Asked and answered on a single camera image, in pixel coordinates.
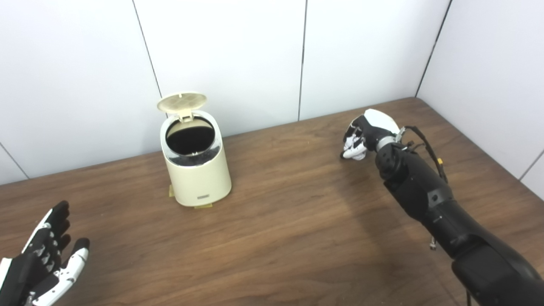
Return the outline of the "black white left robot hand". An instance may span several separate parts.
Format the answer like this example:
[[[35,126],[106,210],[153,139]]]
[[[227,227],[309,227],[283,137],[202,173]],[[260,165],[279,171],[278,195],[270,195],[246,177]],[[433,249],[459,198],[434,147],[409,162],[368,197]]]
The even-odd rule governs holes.
[[[69,203],[61,201],[39,221],[19,255],[2,258],[2,306],[52,306],[76,283],[89,257],[90,240],[74,243],[67,260],[62,252],[71,241]]]

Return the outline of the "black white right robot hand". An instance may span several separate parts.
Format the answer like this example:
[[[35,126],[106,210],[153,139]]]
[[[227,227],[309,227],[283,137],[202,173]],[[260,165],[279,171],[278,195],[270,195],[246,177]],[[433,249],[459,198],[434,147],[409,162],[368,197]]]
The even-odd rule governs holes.
[[[377,152],[400,141],[401,129],[387,114],[373,109],[353,119],[343,136],[341,159],[362,160],[367,152]]]

